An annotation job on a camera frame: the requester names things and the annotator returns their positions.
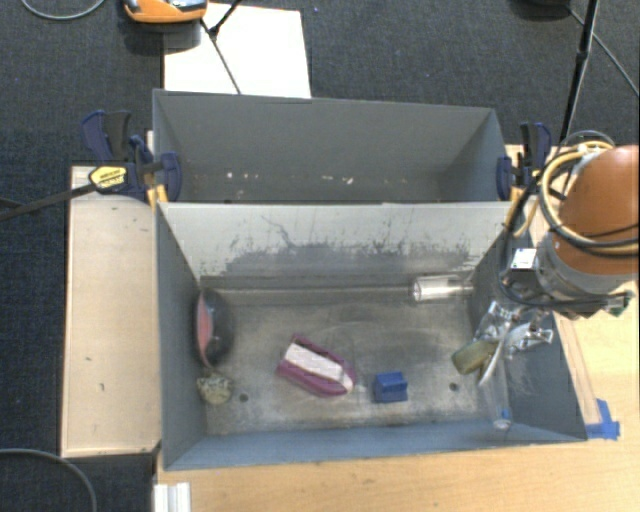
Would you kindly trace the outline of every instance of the pink brush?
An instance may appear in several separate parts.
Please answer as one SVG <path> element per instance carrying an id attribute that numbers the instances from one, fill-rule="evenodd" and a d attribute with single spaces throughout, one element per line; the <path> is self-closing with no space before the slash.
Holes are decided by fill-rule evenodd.
<path id="1" fill-rule="evenodd" d="M 356 383 L 353 366 L 298 334 L 293 335 L 276 373 L 323 397 L 345 395 Z"/>

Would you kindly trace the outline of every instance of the blue tape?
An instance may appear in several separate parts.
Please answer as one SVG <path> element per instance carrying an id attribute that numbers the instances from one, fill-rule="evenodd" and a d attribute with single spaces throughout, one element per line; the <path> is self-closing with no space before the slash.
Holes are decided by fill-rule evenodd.
<path id="1" fill-rule="evenodd" d="M 585 425 L 589 439 L 611 439 L 617 441 L 620 437 L 620 422 L 612 421 L 609 406 L 605 400 L 596 398 L 600 410 L 600 423 Z"/>

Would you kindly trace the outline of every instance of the yellow cable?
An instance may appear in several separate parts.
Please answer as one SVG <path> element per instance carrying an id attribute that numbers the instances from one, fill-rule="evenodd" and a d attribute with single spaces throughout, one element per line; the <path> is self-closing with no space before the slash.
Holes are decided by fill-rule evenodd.
<path id="1" fill-rule="evenodd" d="M 613 149 L 613 146 L 611 144 L 608 144 L 606 142 L 600 142 L 600 141 L 590 141 L 582 144 L 581 146 L 583 145 L 588 148 L 597 147 L 601 149 Z M 572 160 L 577 160 L 587 154 L 586 150 L 578 149 L 578 147 L 579 146 L 574 146 L 572 148 L 574 149 L 573 152 L 566 153 L 564 155 L 557 157 L 555 160 L 553 160 L 547 166 L 547 168 L 545 169 L 545 172 L 542 175 L 542 181 L 540 184 L 540 198 L 542 200 L 543 206 L 545 207 L 547 213 L 549 214 L 549 217 L 551 217 L 552 223 L 557 226 L 561 225 L 562 221 L 558 216 L 558 212 L 556 212 L 553 206 L 551 205 L 551 199 L 549 194 L 549 190 L 551 189 L 551 181 L 552 181 L 552 178 L 557 174 L 558 168 L 562 164 L 565 164 Z M 593 241 L 590 238 L 586 238 L 576 233 L 575 231 L 573 231 L 571 228 L 567 226 L 562 226 L 562 228 L 571 238 L 575 239 L 578 242 L 589 244 Z M 598 254 L 615 254 L 615 255 L 621 255 L 621 256 L 633 255 L 638 252 L 638 243 L 637 242 L 630 243 L 630 244 L 622 245 L 620 247 L 593 247 L 593 248 L 590 247 L 589 250 Z"/>
<path id="2" fill-rule="evenodd" d="M 527 215 L 526 220 L 524 221 L 522 226 L 520 226 L 518 230 L 513 234 L 515 238 L 520 238 L 522 235 L 524 235 L 527 232 L 527 229 L 529 229 L 529 226 L 531 226 L 531 223 L 533 222 L 533 218 L 536 215 L 538 204 L 540 204 L 540 198 L 536 197 L 536 200 L 531 205 L 531 211 L 529 211 L 529 214 Z"/>

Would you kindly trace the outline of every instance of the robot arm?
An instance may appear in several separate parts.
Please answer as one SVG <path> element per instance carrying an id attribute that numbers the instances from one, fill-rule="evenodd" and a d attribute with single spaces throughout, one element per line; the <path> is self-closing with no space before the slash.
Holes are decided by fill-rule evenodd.
<path id="1" fill-rule="evenodd" d="M 535 211 L 516 229 L 535 192 L 534 209 L 539 205 L 548 230 L 535 248 L 512 251 L 533 219 Z M 618 315 L 633 296 L 614 292 L 638 278 L 638 146 L 591 141 L 553 158 L 514 204 L 494 247 L 501 293 L 452 361 L 461 374 L 477 371 L 494 426 L 505 430 L 511 418 L 504 361 L 552 342 L 545 317 Z"/>

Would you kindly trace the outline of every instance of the white wire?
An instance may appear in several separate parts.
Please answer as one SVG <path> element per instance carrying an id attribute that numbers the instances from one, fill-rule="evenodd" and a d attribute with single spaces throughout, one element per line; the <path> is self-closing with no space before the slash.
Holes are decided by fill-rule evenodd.
<path id="1" fill-rule="evenodd" d="M 56 14 L 47 14 L 45 12 L 35 9 L 34 7 L 31 7 L 31 5 L 27 3 L 27 0 L 20 0 L 20 1 L 22 2 L 22 5 L 24 5 L 25 8 L 32 14 L 35 14 L 39 18 L 44 18 L 45 20 L 51 20 L 51 21 L 77 20 L 78 18 L 82 18 L 83 16 L 87 16 L 88 14 L 91 14 L 93 11 L 95 11 L 98 7 L 100 7 L 105 2 L 105 0 L 98 0 L 95 4 L 93 4 L 87 10 L 76 13 L 76 14 L 56 15 Z"/>
<path id="2" fill-rule="evenodd" d="M 12 455 L 20 455 L 20 456 L 28 456 L 28 457 L 36 457 L 45 460 L 50 460 L 58 464 L 62 464 L 64 467 L 69 469 L 74 475 L 76 475 L 84 484 L 87 492 L 89 493 L 89 497 L 91 498 L 91 512 L 98 512 L 98 498 L 96 497 L 96 491 L 91 485 L 91 482 L 87 478 L 87 476 L 80 471 L 78 466 L 69 462 L 62 457 L 58 457 L 53 453 L 43 452 L 40 450 L 31 450 L 28 448 L 8 448 L 8 449 L 0 449 L 0 456 L 12 456 Z"/>

